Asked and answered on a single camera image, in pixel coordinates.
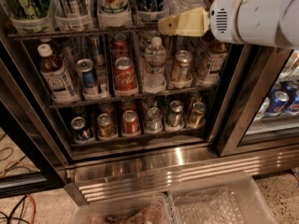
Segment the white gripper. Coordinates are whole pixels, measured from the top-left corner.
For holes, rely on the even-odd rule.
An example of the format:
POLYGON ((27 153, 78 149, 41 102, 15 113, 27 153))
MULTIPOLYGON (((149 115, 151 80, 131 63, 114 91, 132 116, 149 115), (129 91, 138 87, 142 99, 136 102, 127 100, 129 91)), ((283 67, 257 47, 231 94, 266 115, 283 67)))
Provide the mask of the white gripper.
POLYGON ((258 21, 257 0, 214 0, 209 12, 203 7, 158 20, 162 35, 203 36, 209 25, 220 42, 257 45, 254 26, 258 21))

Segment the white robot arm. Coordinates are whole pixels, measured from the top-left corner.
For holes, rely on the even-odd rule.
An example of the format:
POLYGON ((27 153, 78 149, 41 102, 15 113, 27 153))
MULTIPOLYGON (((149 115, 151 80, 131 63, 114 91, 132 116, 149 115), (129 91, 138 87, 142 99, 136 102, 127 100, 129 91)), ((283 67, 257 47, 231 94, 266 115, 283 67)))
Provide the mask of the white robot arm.
POLYGON ((214 0, 158 20, 163 35, 200 37, 211 32, 220 42, 282 49, 299 48, 299 0, 214 0))

